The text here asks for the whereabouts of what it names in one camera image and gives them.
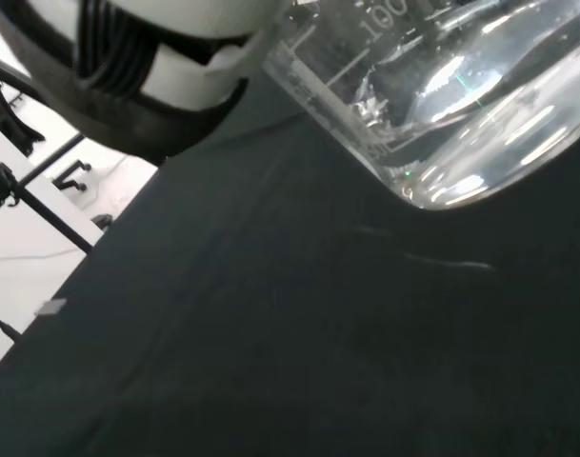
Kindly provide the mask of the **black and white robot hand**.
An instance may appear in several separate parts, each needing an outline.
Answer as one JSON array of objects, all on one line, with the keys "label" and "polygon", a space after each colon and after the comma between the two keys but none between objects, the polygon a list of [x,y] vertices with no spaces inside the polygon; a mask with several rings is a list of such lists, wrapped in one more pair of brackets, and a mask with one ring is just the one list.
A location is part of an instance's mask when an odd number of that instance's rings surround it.
[{"label": "black and white robot hand", "polygon": [[224,122],[289,8],[287,1],[0,1],[0,34],[69,124],[157,166]]}]

